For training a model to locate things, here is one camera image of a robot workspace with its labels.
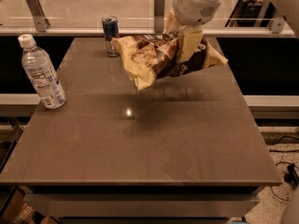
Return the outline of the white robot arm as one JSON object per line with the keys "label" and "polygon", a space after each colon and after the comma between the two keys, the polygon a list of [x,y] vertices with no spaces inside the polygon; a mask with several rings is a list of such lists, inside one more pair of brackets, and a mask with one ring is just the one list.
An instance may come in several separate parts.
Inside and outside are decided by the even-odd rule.
{"label": "white robot arm", "polygon": [[[270,0],[280,15],[299,36],[299,0]],[[221,0],[172,0],[175,28],[199,25],[211,21]],[[299,191],[295,189],[280,224],[299,224]]]}

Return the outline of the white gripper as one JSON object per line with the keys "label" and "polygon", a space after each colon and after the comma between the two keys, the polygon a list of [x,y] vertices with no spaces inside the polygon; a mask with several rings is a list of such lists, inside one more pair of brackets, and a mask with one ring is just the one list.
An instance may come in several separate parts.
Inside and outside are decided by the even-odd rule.
{"label": "white gripper", "polygon": [[172,0],[172,3],[164,32],[179,30],[177,62],[184,63],[192,57],[204,37],[202,26],[195,24],[211,21],[221,0]]}

